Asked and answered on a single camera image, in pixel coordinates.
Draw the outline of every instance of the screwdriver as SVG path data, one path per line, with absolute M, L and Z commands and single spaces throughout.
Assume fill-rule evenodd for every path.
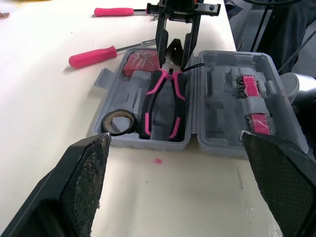
M 131 16 L 134 13 L 146 13 L 146 9 L 133 8 L 96 8 L 94 9 L 95 16 Z
M 156 43 L 155 39 L 150 39 L 141 43 L 133 44 L 123 48 L 115 49 L 114 46 L 109 48 L 97 49 L 77 55 L 73 55 L 69 58 L 69 65 L 73 68 L 83 68 L 92 64 L 100 63 L 110 58 L 116 58 L 117 52 L 134 48 L 138 46 L 148 46 Z

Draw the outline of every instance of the tool case latch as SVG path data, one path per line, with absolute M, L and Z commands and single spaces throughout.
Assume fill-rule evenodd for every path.
M 94 85 L 105 90 L 110 88 L 114 79 L 114 73 L 107 68 L 102 69 Z

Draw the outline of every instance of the pliers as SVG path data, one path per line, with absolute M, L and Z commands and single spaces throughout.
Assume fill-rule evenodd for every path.
M 175 102 L 175 115 L 172 123 L 172 129 L 169 136 L 170 141 L 179 141 L 180 131 L 183 128 L 186 118 L 186 98 L 185 90 L 188 78 L 182 73 L 181 62 L 183 49 L 179 39 L 174 39 L 166 50 L 165 63 L 162 68 L 152 73 L 150 85 L 145 96 L 142 117 L 140 137 L 150 139 L 152 132 L 152 113 L 155 100 L 160 93 L 165 82 L 170 79 Z

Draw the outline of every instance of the pink pliers handle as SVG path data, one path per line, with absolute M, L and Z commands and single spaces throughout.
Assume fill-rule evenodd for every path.
M 150 139 L 152 133 L 152 113 L 154 103 L 168 78 L 169 74 L 164 69 L 159 69 L 152 73 L 150 85 L 142 108 L 140 128 L 140 137 L 142 139 Z M 182 71 L 174 72 L 171 75 L 171 84 L 175 101 L 175 115 L 169 140 L 173 142 L 181 141 L 180 133 L 186 120 L 185 90 L 187 82 L 188 79 Z

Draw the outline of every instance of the gray plastic tool case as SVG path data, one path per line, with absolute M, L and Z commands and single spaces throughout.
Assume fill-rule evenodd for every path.
M 103 98 L 92 124 L 92 133 L 101 133 L 103 117 L 114 110 L 126 109 L 140 119 L 142 103 L 150 82 L 151 73 L 135 71 L 131 77 L 123 75 L 129 56 L 138 50 L 126 52 L 115 74 L 104 69 L 95 86 L 108 91 Z M 166 82 L 153 109 L 152 136 L 139 138 L 138 133 L 112 137 L 112 145 L 119 147 L 150 148 L 156 150 L 183 150 L 191 134 L 197 134 L 202 150 L 222 156 L 246 157 L 240 141 L 240 132 L 249 130 L 247 115 L 267 114 L 270 132 L 298 145 L 305 153 L 308 145 L 286 96 L 280 77 L 271 57 L 262 53 L 202 51 L 191 57 L 190 65 L 204 63 L 190 70 L 186 88 L 187 120 L 184 140 L 169 142 L 174 113 L 171 83 Z M 240 99 L 236 78 L 254 75 L 262 98 Z

